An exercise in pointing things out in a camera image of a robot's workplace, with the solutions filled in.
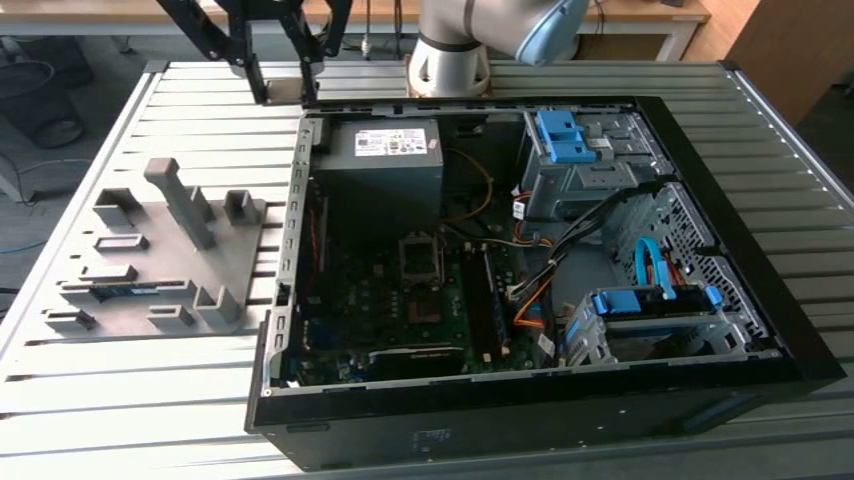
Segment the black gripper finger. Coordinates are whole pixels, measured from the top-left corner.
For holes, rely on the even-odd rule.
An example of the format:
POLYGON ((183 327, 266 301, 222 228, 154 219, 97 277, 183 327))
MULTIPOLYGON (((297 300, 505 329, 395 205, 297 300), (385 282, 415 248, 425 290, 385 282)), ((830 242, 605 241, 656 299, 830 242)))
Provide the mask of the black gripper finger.
POLYGON ((295 52, 299 56, 303 80, 302 103, 313 105, 318 101, 319 84, 317 75, 322 71, 326 58, 337 57, 346 33, 351 0, 327 1, 330 15, 318 34, 314 34, 306 18, 302 1, 282 1, 283 14, 279 19, 295 52))
POLYGON ((227 14, 229 32, 211 20, 198 1, 158 0, 158 4, 191 43, 211 61, 225 60, 249 81, 257 104, 269 101, 258 56, 253 48, 253 29, 249 23, 249 1, 217 1, 227 14))

